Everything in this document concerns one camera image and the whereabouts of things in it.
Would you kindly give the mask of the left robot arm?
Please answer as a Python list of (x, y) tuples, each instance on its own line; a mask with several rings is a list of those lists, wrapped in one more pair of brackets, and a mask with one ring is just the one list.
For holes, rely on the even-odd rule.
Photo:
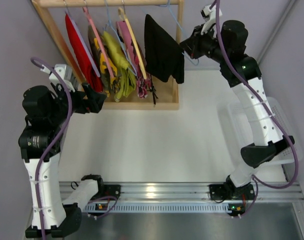
[(29, 88), (23, 95), (25, 128), (18, 139), (21, 157), (28, 172), (33, 218), (26, 229), (28, 239), (64, 238), (81, 225), (82, 210), (89, 201), (101, 197), (104, 181), (100, 175), (88, 174), (67, 199), (61, 198), (59, 161), (61, 142), (72, 114), (99, 113), (106, 95), (88, 83), (82, 90), (65, 92), (58, 84)]

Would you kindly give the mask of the pink black patterned trousers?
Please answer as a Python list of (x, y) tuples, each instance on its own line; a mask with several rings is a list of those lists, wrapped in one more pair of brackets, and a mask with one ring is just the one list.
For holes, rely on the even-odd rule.
[[(146, 73), (147, 79), (144, 79), (142, 76), (142, 73), (141, 73), (141, 70), (139, 67), (138, 56), (134, 49), (134, 45), (133, 45), (133, 42), (132, 42), (128, 27), (127, 27), (125, 21), (124, 20), (117, 21), (116, 28), (117, 28), (117, 32), (118, 32), (120, 39), (122, 40), (122, 42), (125, 45), (127, 55), (129, 57), (129, 59), (131, 60), (133, 66), (135, 67), (136, 72), (137, 72), (137, 76), (136, 76), (136, 80), (135, 80), (136, 81), (136, 87), (135, 87), (136, 95), (141, 99), (145, 99), (148, 96), (148, 92), (150, 92), (152, 94), (152, 102), (154, 105), (156, 105), (156, 100), (158, 97), (156, 95), (156, 89), (153, 84), (152, 76), (149, 73)], [(141, 54), (141, 57), (142, 57), (142, 60), (144, 63), (144, 67), (146, 67), (146, 62), (142, 56), (143, 55), (142, 50), (141, 50), (139, 44), (137, 44), (137, 45), (138, 45), (138, 48), (139, 48), (139, 51), (140, 51), (140, 54)]]

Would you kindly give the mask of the pink hanger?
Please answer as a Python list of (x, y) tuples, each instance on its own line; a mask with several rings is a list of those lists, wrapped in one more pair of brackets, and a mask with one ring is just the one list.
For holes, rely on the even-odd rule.
[(93, 21), (91, 15), (90, 15), (90, 12), (89, 12), (89, 9), (88, 9), (88, 5), (87, 5), (87, 1), (83, 0), (83, 2), (85, 4), (85, 7), (82, 8), (83, 12), (84, 12), (84, 14), (85, 14), (85, 16), (87, 18), (88, 23), (90, 24), (90, 26), (91, 26), (91, 28), (93, 30), (93, 33), (94, 33), (96, 39), (97, 39), (97, 42), (98, 42), (98, 45), (99, 45), (99, 49), (101, 50), (101, 53), (102, 53), (102, 55), (104, 57), (104, 60), (106, 62), (106, 66), (107, 66), (109, 75), (110, 75), (110, 77), (114, 77), (115, 75), (114, 75), (114, 72), (113, 72), (112, 67), (110, 65), (108, 55), (107, 55), (107, 53), (105, 51), (105, 47), (104, 47), (104, 45), (102, 43), (100, 35), (99, 35), (99, 33), (97, 31), (97, 28), (96, 28), (96, 26), (94, 24), (94, 21)]

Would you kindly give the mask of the cream wooden hanger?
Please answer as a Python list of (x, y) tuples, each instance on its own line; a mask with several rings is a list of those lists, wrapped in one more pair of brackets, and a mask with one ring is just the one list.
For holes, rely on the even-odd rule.
[(132, 40), (132, 43), (133, 43), (133, 47), (135, 49), (135, 52), (136, 52), (136, 55), (137, 55), (137, 58), (138, 58), (138, 61), (139, 61), (139, 63), (138, 63), (139, 68), (141, 70), (143, 78), (146, 80), (147, 79), (147, 72), (146, 72), (146, 69), (145, 69), (145, 66), (144, 66), (142, 55), (141, 55), (141, 52), (139, 50), (139, 46), (138, 46), (137, 40), (135, 38), (133, 29), (132, 29), (131, 24), (129, 22), (129, 19), (126, 15), (124, 0), (121, 0), (121, 3), (122, 3), (122, 8), (123, 9), (121, 9), (121, 8), (118, 9), (118, 15), (119, 15), (119, 17), (122, 21), (125, 21), (125, 24), (128, 28), (128, 31), (129, 31), (129, 34), (130, 34), (130, 37), (131, 37), (131, 40)]

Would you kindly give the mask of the aluminium mounting rail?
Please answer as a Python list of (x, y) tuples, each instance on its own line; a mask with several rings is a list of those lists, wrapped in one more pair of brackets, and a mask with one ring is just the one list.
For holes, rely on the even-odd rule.
[[(121, 201), (144, 202), (211, 202), (212, 182), (105, 182), (105, 185), (119, 185)], [(304, 194), (299, 183), (284, 189), (273, 189), (262, 184), (255, 185), (252, 194), (258, 189), (260, 203), (303, 202)]]

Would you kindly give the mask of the wooden clothes rack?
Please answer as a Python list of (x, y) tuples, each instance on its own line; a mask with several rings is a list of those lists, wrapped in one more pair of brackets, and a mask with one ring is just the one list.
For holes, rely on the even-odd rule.
[[(120, 0), (34, 0), (38, 15), (49, 31), (73, 74), (81, 84), (89, 84), (105, 97), (104, 108), (111, 110), (177, 110), (178, 78), (162, 77), (151, 69), (149, 56), (143, 54), (125, 11), (118, 9), (119, 20), (108, 22), (113, 34), (99, 31), (88, 6), (120, 7)], [(65, 42), (49, 8), (82, 7), (87, 34), (81, 35), (69, 12), (64, 15), (69, 42)]]

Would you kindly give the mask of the camouflage yellow green trousers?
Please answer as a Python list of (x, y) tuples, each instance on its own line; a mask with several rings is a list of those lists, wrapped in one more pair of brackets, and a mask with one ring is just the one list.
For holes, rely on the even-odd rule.
[(88, 26), (88, 40), (90, 44), (91, 53), (94, 59), (94, 62), (99, 70), (100, 73), (100, 79), (103, 85), (103, 90), (106, 93), (106, 95), (109, 97), (111, 93), (114, 92), (113, 85), (116, 83), (117, 80), (117, 73), (118, 69), (112, 62), (110, 56), (109, 56), (109, 49), (107, 46), (107, 43), (104, 39), (104, 37), (101, 35), (99, 31), (98, 35), (100, 37), (100, 40), (102, 42), (102, 45), (104, 47), (104, 51), (107, 56), (107, 60), (104, 57), (103, 51), (101, 50), (101, 47), (99, 45), (99, 41), (93, 31), (93, 28), (89, 25)]

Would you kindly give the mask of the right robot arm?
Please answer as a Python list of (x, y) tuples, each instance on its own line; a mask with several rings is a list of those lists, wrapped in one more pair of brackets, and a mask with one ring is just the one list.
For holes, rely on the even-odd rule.
[(225, 21), (222, 26), (204, 23), (195, 26), (190, 37), (180, 43), (192, 59), (206, 56), (219, 63), (220, 73), (240, 101), (253, 135), (253, 143), (240, 149), (241, 163), (218, 186), (220, 191), (210, 194), (214, 201), (249, 193), (258, 168), (287, 149), (294, 162), (299, 161), (294, 137), (286, 133), (272, 112), (259, 65), (246, 54), (248, 34), (238, 20)]

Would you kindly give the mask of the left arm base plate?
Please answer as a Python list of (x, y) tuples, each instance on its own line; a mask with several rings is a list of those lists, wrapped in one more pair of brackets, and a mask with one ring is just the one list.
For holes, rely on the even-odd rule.
[(121, 185), (119, 184), (105, 184), (102, 191), (102, 197), (108, 197), (112, 199), (115, 197), (117, 200), (120, 198), (121, 195)]

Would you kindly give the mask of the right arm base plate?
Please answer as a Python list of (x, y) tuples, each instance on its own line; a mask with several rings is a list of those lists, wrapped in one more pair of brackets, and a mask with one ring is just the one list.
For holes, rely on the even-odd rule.
[(209, 185), (210, 199), (215, 203), (223, 203), (230, 197), (228, 188), (223, 184), (210, 184)]

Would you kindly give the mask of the lime green trousers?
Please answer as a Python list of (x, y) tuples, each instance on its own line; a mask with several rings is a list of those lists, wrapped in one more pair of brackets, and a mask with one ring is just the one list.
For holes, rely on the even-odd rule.
[(107, 31), (104, 31), (102, 36), (106, 41), (109, 57), (117, 68), (117, 80), (113, 84), (113, 94), (114, 101), (118, 103), (123, 97), (127, 98), (136, 90), (136, 77), (130, 71), (131, 66), (126, 60), (119, 42)]

